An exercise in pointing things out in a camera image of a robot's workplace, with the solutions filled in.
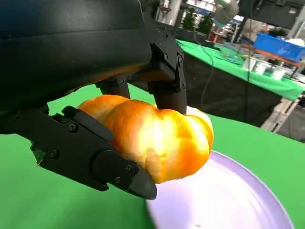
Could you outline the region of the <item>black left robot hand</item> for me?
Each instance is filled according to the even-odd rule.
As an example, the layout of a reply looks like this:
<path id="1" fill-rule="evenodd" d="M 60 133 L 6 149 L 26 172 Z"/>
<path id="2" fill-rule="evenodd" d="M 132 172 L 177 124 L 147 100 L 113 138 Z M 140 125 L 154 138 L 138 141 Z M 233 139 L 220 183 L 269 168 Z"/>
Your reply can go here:
<path id="1" fill-rule="evenodd" d="M 186 113 L 183 51 L 140 1 L 1 1 L 0 132 L 30 140 L 44 169 L 155 199 L 152 178 L 119 155 L 109 129 L 71 106 L 51 116 L 47 105 L 90 84 L 127 97 L 131 75 L 159 108 Z"/>

